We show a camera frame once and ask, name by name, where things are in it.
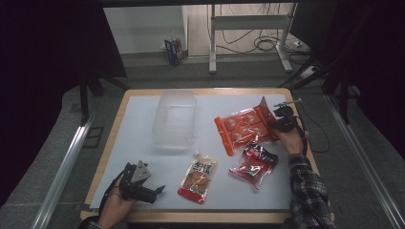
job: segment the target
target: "small box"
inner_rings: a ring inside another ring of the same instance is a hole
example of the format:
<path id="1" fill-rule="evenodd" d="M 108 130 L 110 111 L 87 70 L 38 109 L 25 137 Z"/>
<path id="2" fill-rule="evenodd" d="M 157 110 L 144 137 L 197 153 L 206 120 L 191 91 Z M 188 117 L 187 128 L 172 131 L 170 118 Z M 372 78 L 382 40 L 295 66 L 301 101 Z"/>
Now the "small box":
<path id="1" fill-rule="evenodd" d="M 194 144 L 197 101 L 191 90 L 166 90 L 160 96 L 153 134 L 167 148 L 189 148 Z"/>
<path id="2" fill-rule="evenodd" d="M 182 62 L 182 47 L 180 39 L 164 40 L 169 64 L 178 66 Z"/>

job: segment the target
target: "red snack bag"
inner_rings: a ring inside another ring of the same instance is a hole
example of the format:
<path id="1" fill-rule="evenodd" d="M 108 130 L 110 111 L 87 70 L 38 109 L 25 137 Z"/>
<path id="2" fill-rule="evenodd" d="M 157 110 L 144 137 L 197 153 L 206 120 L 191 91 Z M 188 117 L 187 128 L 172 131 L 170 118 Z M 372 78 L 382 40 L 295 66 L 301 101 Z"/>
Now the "red snack bag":
<path id="1" fill-rule="evenodd" d="M 250 142 L 278 140 L 277 135 L 267 125 L 269 120 L 275 120 L 275 117 L 263 97 L 258 106 L 227 117 L 216 117 L 214 122 L 223 140 L 226 153 L 234 156 L 236 149 L 243 148 Z"/>
<path id="2" fill-rule="evenodd" d="M 242 153 L 240 161 L 229 172 L 251 183 L 257 190 L 263 177 L 269 174 L 277 164 L 278 156 L 264 147 L 249 143 Z"/>
<path id="3" fill-rule="evenodd" d="M 218 161 L 216 159 L 197 154 L 185 173 L 178 194 L 198 203 L 204 203 L 217 167 Z"/>

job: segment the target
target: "gray carpet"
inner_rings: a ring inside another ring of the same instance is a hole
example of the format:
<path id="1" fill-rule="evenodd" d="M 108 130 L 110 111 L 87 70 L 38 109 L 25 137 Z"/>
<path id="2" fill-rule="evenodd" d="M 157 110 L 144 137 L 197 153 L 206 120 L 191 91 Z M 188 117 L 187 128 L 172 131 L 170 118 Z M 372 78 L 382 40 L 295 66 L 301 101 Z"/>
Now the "gray carpet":
<path id="1" fill-rule="evenodd" d="M 141 61 L 138 57 L 124 56 L 123 61 L 128 78 L 120 80 L 134 89 L 274 88 L 290 76 L 284 73 L 278 57 L 272 55 L 219 58 L 216 74 L 209 74 L 206 58 L 187 59 L 176 68 L 156 56 L 146 56 Z M 327 150 L 325 153 L 314 153 L 314 156 L 329 188 L 336 225 L 338 228 L 393 228 L 321 94 L 322 82 L 323 79 L 314 81 L 293 94 L 304 101 L 298 109 L 310 132 L 313 151 Z M 92 104 L 99 101 L 99 106 L 92 111 L 96 112 L 93 128 L 95 131 L 103 128 L 101 139 L 99 142 L 93 138 L 86 139 L 48 228 L 76 228 L 80 223 L 81 207 L 124 95 L 124 91 L 115 85 L 104 80 L 101 83 L 104 95 L 89 95 Z M 65 94 L 62 112 L 47 142 L 0 210 L 0 228 L 29 228 L 32 225 L 80 123 L 78 104 L 78 88 Z M 404 212 L 403 159 L 357 108 L 355 99 L 349 105 L 352 128 L 375 170 Z"/>

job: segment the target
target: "dark curtain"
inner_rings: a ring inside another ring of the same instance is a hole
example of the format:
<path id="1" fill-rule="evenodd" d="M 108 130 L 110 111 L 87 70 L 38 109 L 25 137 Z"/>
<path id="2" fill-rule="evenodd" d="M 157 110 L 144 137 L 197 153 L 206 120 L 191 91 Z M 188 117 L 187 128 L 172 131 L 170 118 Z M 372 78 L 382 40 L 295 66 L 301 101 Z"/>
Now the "dark curtain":
<path id="1" fill-rule="evenodd" d="M 405 3 L 376 1 L 352 50 L 347 73 L 360 91 L 358 106 L 405 158 Z"/>
<path id="2" fill-rule="evenodd" d="M 62 107 L 84 80 L 125 77 L 103 8 L 58 1 L 1 1 L 1 205 L 32 164 Z"/>

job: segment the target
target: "plaid sleeve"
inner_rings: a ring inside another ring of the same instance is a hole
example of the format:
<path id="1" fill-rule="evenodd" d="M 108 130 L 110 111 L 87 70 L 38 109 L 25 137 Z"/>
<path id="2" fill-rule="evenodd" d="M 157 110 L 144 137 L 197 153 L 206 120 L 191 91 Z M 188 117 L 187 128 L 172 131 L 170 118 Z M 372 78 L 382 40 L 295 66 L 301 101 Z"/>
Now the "plaid sleeve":
<path id="1" fill-rule="evenodd" d="M 304 155 L 290 156 L 289 175 L 291 190 L 294 193 L 291 198 L 294 228 L 322 228 L 308 207 L 326 223 L 327 228 L 336 228 L 330 220 L 327 187 L 322 179 L 312 171 L 308 158 Z"/>

